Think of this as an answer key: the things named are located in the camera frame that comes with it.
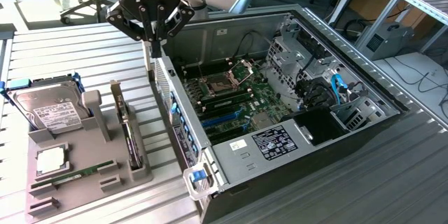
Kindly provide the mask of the blue expansion slot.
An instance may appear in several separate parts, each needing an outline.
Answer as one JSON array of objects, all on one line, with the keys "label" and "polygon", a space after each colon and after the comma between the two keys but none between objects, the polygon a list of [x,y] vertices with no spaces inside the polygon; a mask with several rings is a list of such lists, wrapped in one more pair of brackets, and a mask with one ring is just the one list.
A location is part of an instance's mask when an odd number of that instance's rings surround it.
[{"label": "blue expansion slot", "polygon": [[236,118],[237,118],[237,114],[236,113],[231,113],[231,114],[220,116],[220,117],[217,117],[215,119],[209,119],[209,120],[204,121],[201,123],[201,126],[203,127],[209,127],[209,126],[217,125],[217,124],[220,124],[223,122],[235,120]]}]

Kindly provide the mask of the metal disk bay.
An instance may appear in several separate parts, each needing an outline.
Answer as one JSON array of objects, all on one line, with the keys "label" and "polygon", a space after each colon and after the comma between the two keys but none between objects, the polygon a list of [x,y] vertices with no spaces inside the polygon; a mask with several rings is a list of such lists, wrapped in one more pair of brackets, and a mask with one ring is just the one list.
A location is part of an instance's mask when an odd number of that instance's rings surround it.
[{"label": "metal disk bay", "polygon": [[331,111],[349,131],[355,131],[387,117],[383,109],[367,97],[359,97],[352,102],[333,105]]}]

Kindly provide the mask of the metal socket cover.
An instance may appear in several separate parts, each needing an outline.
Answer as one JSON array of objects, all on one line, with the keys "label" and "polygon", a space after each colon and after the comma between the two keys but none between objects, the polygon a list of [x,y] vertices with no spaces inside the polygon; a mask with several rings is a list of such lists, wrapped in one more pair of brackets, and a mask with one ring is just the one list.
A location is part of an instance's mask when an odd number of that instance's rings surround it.
[{"label": "metal socket cover", "polygon": [[235,87],[239,87],[252,75],[252,64],[244,59],[227,72],[227,77]]}]

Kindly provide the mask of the black installed RAM stick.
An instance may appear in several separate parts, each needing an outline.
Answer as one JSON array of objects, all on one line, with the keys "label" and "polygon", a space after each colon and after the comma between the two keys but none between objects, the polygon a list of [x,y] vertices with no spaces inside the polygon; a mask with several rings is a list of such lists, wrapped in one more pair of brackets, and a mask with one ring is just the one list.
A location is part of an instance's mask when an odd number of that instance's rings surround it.
[{"label": "black installed RAM stick", "polygon": [[251,91],[241,90],[241,91],[227,93],[215,98],[201,100],[200,106],[201,106],[203,112],[212,111],[212,110],[223,108],[224,106],[240,104],[251,100],[252,97],[253,97],[253,93]]}]

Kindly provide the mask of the black RAM slot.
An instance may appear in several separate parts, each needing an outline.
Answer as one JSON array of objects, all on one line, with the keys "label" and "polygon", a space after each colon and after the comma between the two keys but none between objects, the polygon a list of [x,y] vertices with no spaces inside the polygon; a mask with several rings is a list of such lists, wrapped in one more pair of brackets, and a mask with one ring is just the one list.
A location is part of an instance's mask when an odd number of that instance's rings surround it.
[{"label": "black RAM slot", "polygon": [[207,64],[200,64],[199,66],[191,66],[185,67],[184,70],[187,72],[199,72],[201,70],[204,75],[219,73],[219,72],[225,72],[229,70],[229,65],[225,61],[223,62],[215,62],[215,63],[207,63]]}]

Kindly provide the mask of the hard disk with blue carrier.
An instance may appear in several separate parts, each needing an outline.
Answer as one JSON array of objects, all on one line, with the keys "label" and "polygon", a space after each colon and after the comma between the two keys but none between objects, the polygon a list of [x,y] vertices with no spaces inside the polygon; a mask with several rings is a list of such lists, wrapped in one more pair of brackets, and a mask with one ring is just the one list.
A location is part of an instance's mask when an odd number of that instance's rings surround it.
[{"label": "hard disk with blue carrier", "polygon": [[47,129],[51,134],[81,128],[81,120],[91,117],[81,102],[84,91],[76,72],[35,80],[0,81],[0,94],[25,117],[31,129]]}]

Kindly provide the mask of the grey power supply unit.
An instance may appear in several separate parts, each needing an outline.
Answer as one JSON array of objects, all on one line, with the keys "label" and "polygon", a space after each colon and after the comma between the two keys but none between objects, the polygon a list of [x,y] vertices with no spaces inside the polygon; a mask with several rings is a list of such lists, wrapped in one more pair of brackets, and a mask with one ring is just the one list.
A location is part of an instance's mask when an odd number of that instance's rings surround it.
[{"label": "grey power supply unit", "polygon": [[305,126],[289,119],[212,147],[231,186],[297,160],[315,149]]}]

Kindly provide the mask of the silver CPU chip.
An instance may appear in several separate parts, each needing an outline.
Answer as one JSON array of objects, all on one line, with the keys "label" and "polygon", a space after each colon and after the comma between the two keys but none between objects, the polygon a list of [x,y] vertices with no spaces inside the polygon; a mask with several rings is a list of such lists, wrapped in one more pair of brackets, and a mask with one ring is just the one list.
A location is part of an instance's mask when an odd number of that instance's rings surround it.
[{"label": "silver CPU chip", "polygon": [[51,148],[37,152],[36,175],[41,176],[67,167],[65,149]]}]

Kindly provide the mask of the aluminium slat table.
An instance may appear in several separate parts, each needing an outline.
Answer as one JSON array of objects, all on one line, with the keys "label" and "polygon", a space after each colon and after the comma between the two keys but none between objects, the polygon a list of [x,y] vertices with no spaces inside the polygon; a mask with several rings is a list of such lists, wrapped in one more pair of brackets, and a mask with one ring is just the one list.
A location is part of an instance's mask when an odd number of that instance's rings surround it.
[{"label": "aluminium slat table", "polygon": [[[367,31],[363,38],[359,39],[359,43],[356,44],[356,48],[361,49],[368,42],[371,41],[376,30],[379,29],[380,25],[387,19],[387,16],[389,12],[392,11],[395,5],[397,4],[400,0],[391,0],[381,11],[371,29]],[[424,53],[432,43],[437,40],[437,38],[441,36],[441,34],[448,31],[448,0],[403,0],[405,1],[411,7],[417,8],[424,14],[431,16],[433,19],[436,19],[444,26],[437,31],[435,36],[428,40],[428,42],[424,44],[423,48],[420,49],[420,52]]]}]

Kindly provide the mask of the grey plastic parts rack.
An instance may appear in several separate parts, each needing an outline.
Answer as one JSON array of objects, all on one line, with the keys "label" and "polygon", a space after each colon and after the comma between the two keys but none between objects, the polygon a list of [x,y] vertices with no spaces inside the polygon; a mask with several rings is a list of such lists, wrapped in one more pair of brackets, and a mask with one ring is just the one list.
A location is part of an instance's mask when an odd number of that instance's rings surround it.
[{"label": "grey plastic parts rack", "polygon": [[[116,107],[81,120],[81,128],[52,135],[48,130],[29,133],[27,161],[25,217],[28,223],[43,221],[107,196],[152,181],[153,174],[143,145],[143,137],[133,107],[131,124],[137,143],[143,168],[131,170],[129,154],[119,123]],[[67,167],[36,175],[37,152],[61,147],[65,149]],[[59,184],[31,188],[31,184],[79,171],[105,161],[113,163],[99,168],[92,175],[69,178]]]}]

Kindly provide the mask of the open black PC case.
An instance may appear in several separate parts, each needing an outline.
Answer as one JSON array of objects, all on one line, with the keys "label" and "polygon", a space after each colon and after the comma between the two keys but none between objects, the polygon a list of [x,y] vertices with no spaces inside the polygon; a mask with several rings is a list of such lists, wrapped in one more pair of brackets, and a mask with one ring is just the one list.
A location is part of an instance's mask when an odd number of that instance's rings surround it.
[{"label": "open black PC case", "polygon": [[[287,15],[299,19],[336,59],[335,65],[320,77],[300,80],[293,85],[272,74],[265,63],[271,43]],[[315,106],[331,109],[333,105],[367,97],[387,117],[335,140],[313,145],[312,152],[297,160],[231,186],[180,79],[184,67],[225,59],[253,60],[267,69],[271,87],[277,93],[291,96],[283,102],[292,112]],[[188,25],[168,42],[163,57],[152,61],[151,87],[180,159],[187,191],[199,208],[200,222],[219,222],[232,213],[263,204],[299,180],[359,151],[407,111],[404,103],[387,87],[388,83],[369,60],[307,8],[211,19]],[[192,183],[189,174],[196,170],[205,170],[207,178]]]}]

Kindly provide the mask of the green motherboard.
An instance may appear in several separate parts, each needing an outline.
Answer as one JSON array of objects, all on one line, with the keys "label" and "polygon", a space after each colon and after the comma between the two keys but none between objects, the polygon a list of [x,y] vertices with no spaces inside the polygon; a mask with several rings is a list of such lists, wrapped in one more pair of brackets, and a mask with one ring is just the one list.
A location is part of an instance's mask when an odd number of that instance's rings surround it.
[{"label": "green motherboard", "polygon": [[[220,130],[227,130],[237,126],[245,126],[247,130],[244,132],[251,133],[259,130],[256,129],[251,120],[255,114],[260,112],[267,112],[272,121],[276,124],[280,122],[281,117],[292,112],[292,109],[288,107],[288,104],[283,102],[283,99],[289,98],[291,96],[288,94],[284,95],[281,93],[277,93],[273,90],[273,88],[268,83],[268,78],[265,77],[268,73],[267,69],[261,67],[253,60],[247,61],[252,64],[253,75],[239,87],[235,87],[232,91],[224,92],[216,96],[209,95],[208,87],[205,84],[207,79],[212,76],[219,75],[227,76],[228,71],[204,75],[201,70],[199,70],[199,72],[187,72],[184,70],[185,67],[181,69],[180,79],[183,87],[185,89],[185,93],[189,98],[196,115],[199,117],[200,124],[209,119],[215,119],[231,113],[236,113],[239,115],[235,120],[223,122],[209,127],[203,127],[204,131],[209,128],[219,128]],[[231,61],[231,59],[225,59],[225,62],[232,68],[239,61]],[[241,90],[247,90],[253,93],[253,97],[251,100],[240,104],[228,105],[220,109],[203,112],[200,106],[201,100],[207,100],[227,93]]]}]

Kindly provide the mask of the silver chipset heatsink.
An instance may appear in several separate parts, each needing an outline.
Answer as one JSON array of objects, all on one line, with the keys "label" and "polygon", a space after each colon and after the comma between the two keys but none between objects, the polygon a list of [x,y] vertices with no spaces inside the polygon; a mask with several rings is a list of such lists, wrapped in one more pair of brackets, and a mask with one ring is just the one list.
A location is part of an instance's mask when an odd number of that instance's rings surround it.
[{"label": "silver chipset heatsink", "polygon": [[259,130],[275,124],[267,112],[260,112],[255,114],[251,120],[252,124]]}]

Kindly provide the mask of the green RAM stick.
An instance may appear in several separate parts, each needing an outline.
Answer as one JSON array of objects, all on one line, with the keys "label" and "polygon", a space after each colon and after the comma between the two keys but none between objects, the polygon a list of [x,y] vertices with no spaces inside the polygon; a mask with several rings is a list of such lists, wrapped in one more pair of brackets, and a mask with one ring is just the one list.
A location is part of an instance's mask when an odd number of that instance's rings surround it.
[{"label": "green RAM stick", "polygon": [[93,166],[88,167],[88,168],[84,168],[79,171],[69,172],[68,174],[64,174],[64,175],[60,175],[55,178],[43,180],[37,183],[31,184],[31,188],[33,189],[33,188],[37,188],[37,187],[45,185],[45,184],[51,184],[51,183],[59,184],[60,181],[67,181],[67,179],[69,179],[69,178],[77,179],[80,177],[92,175],[99,171],[99,168],[101,168],[101,167],[104,167],[104,166],[107,166],[112,163],[113,163],[113,160],[109,160],[109,161],[105,161],[105,162],[103,162],[97,165],[93,165]]}]

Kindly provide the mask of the grey office chair base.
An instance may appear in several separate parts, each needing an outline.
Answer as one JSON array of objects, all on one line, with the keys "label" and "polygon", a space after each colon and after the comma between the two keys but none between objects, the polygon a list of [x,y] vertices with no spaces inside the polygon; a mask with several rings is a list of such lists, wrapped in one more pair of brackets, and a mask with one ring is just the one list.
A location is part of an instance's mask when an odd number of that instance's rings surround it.
[{"label": "grey office chair base", "polygon": [[93,17],[97,23],[103,22],[103,17],[105,17],[105,8],[113,4],[112,0],[77,0],[79,5],[71,7],[69,9],[61,11],[60,13],[60,22],[65,25],[71,24],[71,15],[80,16],[83,18],[88,17],[87,14],[79,12],[83,8],[91,8],[95,10]]}]

